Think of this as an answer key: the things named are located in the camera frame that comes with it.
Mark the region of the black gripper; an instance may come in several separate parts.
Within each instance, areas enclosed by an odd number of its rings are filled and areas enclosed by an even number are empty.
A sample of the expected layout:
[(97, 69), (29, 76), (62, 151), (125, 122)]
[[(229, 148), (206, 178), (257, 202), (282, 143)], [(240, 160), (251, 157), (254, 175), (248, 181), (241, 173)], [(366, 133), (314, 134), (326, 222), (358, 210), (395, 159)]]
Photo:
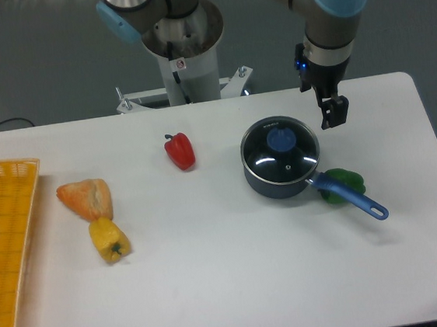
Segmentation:
[(348, 118), (348, 99), (345, 96), (331, 98), (338, 95), (338, 84), (346, 73), (348, 63), (349, 58), (332, 66), (324, 66), (306, 60), (306, 83), (315, 90), (318, 98), (318, 106), (322, 111), (321, 128), (323, 130), (341, 126)]

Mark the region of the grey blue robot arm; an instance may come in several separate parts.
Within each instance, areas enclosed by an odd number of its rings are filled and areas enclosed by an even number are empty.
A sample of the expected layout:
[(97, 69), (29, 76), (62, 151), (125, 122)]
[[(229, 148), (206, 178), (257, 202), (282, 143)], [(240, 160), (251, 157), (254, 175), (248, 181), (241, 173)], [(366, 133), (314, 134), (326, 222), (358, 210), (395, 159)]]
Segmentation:
[[(314, 90), (325, 129), (347, 120), (343, 79), (367, 0), (275, 0), (304, 18), (304, 40), (295, 47), (300, 89)], [(216, 100), (217, 45), (224, 21), (208, 0), (100, 0), (96, 11), (120, 40), (141, 41), (155, 56), (171, 105)]]

